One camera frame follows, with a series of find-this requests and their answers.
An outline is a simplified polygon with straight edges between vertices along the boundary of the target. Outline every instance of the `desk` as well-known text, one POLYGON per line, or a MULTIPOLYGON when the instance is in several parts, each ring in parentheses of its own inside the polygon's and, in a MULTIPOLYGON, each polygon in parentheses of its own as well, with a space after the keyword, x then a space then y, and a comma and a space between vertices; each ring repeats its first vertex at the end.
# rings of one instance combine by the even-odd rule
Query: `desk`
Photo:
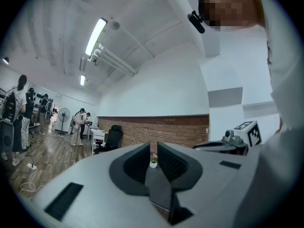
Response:
POLYGON ((89 140, 89 138, 90 138, 90 130, 92 130, 92 129, 99 129, 98 127, 93 127, 93 126, 89 126, 88 128, 87 128, 87 139, 89 140))
POLYGON ((96 146, 97 144, 95 143, 95 138, 102 140, 103 141, 103 146, 105 145, 105 135, 108 134, 106 131, 103 130, 99 130, 99 129, 91 129, 92 131, 92 155, 94 153, 94 146, 96 146))

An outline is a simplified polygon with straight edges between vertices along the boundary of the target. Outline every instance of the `electric fan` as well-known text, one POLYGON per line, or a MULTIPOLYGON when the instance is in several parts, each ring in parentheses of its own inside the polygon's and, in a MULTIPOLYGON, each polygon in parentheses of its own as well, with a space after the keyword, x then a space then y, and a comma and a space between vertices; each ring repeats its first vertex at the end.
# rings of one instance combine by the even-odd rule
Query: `electric fan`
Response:
POLYGON ((67 108, 62 108, 60 109, 58 113, 58 118, 62 122, 61 124, 61 132, 59 133, 60 135, 64 135, 65 133, 62 131, 63 128, 63 123, 65 123, 71 116, 70 111, 67 108))

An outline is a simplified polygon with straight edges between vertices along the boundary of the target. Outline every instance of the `power strip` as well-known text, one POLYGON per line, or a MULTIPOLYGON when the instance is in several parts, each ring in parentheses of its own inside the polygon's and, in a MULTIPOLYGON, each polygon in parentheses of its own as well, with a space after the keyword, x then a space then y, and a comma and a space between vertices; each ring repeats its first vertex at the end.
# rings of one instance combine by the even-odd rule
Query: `power strip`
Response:
POLYGON ((32 165, 31 163, 28 163, 27 167, 31 168, 32 170, 37 170, 37 166, 36 165, 32 165))

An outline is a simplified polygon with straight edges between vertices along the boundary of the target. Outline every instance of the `ceiling pipe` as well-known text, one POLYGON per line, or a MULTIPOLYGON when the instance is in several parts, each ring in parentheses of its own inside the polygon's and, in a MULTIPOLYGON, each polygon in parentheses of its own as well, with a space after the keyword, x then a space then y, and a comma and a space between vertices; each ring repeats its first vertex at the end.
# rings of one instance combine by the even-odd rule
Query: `ceiling pipe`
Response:
POLYGON ((108 60, 110 60, 112 63, 114 63, 114 64, 116 64, 116 65, 118 65, 118 66, 120 66, 120 67, 122 67, 124 70, 124 72, 125 72, 125 70, 126 70, 126 72, 128 73, 128 74, 131 74, 132 76, 134 75, 134 73, 132 73, 132 72, 130 72, 130 70, 128 70, 127 68, 125 68, 124 66, 122 66, 122 65, 120 65, 117 61, 115 61, 113 58, 111 58, 110 56, 108 56, 107 54, 103 54, 103 56, 106 58, 106 59, 108 59, 108 60))
POLYGON ((103 58, 101 58, 101 57, 99 57, 99 59, 100 59, 101 61, 104 61, 106 64, 108 64, 108 65, 110 65, 110 66, 116 68, 117 70, 121 71, 121 72, 124 73, 124 74, 133 75, 131 72, 125 72, 125 71, 122 70, 121 68, 115 66, 114 64, 108 62, 107 60, 105 60, 105 59, 103 59, 103 58))
POLYGON ((108 50, 107 48, 103 47, 101 44, 99 44, 99 49, 101 49, 101 51, 104 53, 104 55, 108 55, 111 56, 111 59, 115 59, 117 62, 119 62, 120 64, 123 65, 123 67, 127 68, 130 72, 132 72, 133 74, 137 74, 137 71, 132 68, 129 64, 127 64, 125 61, 121 60, 118 56, 116 56, 113 52, 111 52, 110 50, 108 50))
POLYGON ((99 59, 99 60, 102 60, 104 61, 105 63, 111 65, 112 67, 115 67, 116 69, 120 70, 121 72, 125 73, 125 74, 132 74, 127 68, 125 68, 123 65, 121 65, 119 62, 113 60, 112 58, 109 58, 110 61, 112 61, 114 63, 114 65, 108 61, 105 61, 103 58, 102 58, 102 55, 104 55, 105 57, 108 57, 108 55, 104 54, 100 49, 96 49, 94 51, 94 53, 92 54, 91 56, 91 59, 90 61, 94 60, 94 59, 99 59))

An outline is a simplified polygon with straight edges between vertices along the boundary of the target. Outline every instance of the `brick wall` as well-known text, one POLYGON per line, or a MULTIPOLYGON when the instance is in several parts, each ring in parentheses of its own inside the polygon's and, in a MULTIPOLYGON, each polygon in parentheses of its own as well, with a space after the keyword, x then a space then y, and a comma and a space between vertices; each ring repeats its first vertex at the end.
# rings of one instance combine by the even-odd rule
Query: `brick wall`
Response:
POLYGON ((123 127, 122 146, 151 142, 157 152, 157 142, 170 142, 192 148, 209 140, 209 116, 173 117, 99 117, 99 128, 105 131, 112 125, 123 127))

